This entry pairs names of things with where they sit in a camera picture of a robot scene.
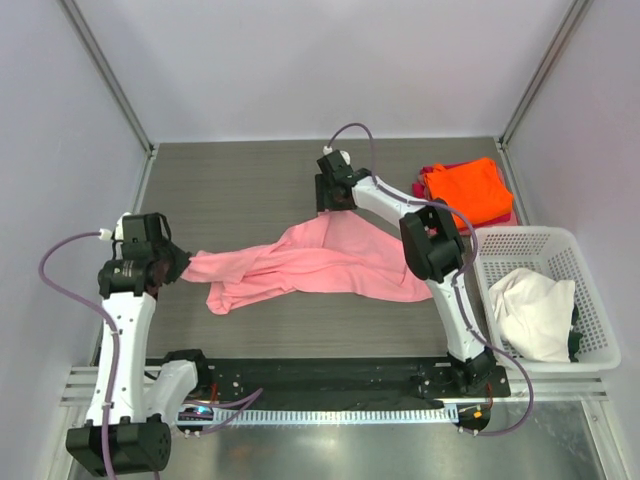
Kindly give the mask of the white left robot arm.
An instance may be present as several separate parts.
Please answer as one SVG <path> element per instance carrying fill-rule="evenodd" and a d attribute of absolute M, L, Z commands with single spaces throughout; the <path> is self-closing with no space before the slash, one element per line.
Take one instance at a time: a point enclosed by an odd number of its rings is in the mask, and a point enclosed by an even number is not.
<path fill-rule="evenodd" d="M 165 215 L 123 215 L 109 237 L 112 257 L 98 273 L 105 322 L 98 375 L 83 426 L 66 436 L 66 449 L 92 476 L 158 473 L 168 464 L 171 428 L 189 396 L 213 385 L 199 349 L 168 353 L 146 385 L 148 334 L 159 290 L 190 264 L 172 241 Z"/>

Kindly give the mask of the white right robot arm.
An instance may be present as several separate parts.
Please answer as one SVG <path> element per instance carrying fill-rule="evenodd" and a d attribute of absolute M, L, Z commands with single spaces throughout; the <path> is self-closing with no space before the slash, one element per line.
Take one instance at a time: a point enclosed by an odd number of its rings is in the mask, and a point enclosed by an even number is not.
<path fill-rule="evenodd" d="M 317 210 L 364 209 L 399 229 L 405 262 L 430 290 L 444 326 L 453 388 L 467 396 L 489 393 L 497 361 L 466 292 L 468 265 L 453 208 L 441 200 L 411 197 L 365 168 L 353 169 L 344 151 L 325 147 L 317 164 Z"/>

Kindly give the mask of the pink t shirt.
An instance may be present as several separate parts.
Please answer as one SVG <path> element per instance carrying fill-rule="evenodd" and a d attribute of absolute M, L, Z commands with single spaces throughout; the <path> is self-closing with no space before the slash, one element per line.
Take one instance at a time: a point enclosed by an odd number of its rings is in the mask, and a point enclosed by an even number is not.
<path fill-rule="evenodd" d="M 397 303 L 432 297 L 409 270 L 401 241 L 352 212 L 321 214 L 272 244 L 200 251 L 181 278 L 209 286 L 206 305 L 217 315 L 296 291 Z"/>

